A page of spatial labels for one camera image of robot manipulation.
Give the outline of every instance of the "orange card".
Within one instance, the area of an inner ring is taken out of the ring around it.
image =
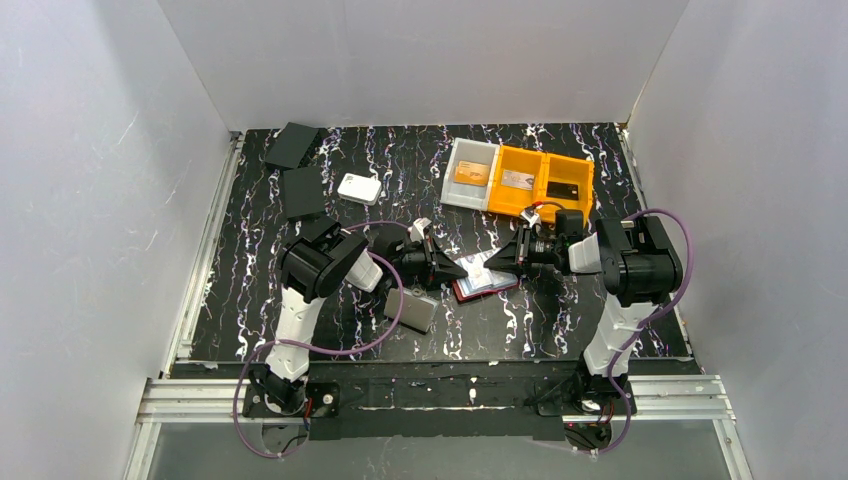
[[[485,187],[489,183],[489,166],[482,163],[466,162],[460,160],[456,166],[454,181],[456,183],[467,183]]]

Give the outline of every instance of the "glass panel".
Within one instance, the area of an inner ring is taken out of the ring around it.
[[[261,426],[244,427],[261,446]],[[288,439],[294,428],[286,430]],[[248,451],[230,424],[172,423],[162,426],[149,478],[730,478],[712,421],[634,422],[624,443],[596,461],[564,446],[518,437],[357,438],[310,442],[277,461]]]

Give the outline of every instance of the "small white device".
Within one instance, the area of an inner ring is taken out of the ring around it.
[[[374,206],[383,191],[383,184],[376,178],[346,173],[339,184],[339,196],[345,200]]]

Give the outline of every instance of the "white box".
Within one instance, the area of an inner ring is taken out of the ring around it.
[[[445,170],[445,181],[442,184],[441,202],[447,205],[486,210],[489,206],[489,193],[492,190],[492,179],[495,178],[495,164],[498,161],[500,145],[454,138],[448,168]],[[456,183],[454,175],[456,165],[460,161],[482,163],[489,166],[489,181],[485,186]]]
[[[383,184],[375,178],[346,173],[339,183],[337,191],[339,196],[345,200],[364,203],[373,207],[377,204],[377,199],[380,198],[382,190]]]

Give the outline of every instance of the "black box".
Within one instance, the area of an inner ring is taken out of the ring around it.
[[[265,165],[282,170],[303,167],[326,136],[327,131],[323,128],[289,122],[277,135],[277,141],[265,157]]]
[[[321,167],[283,172],[283,210],[288,221],[325,213],[324,184],[321,180]]]

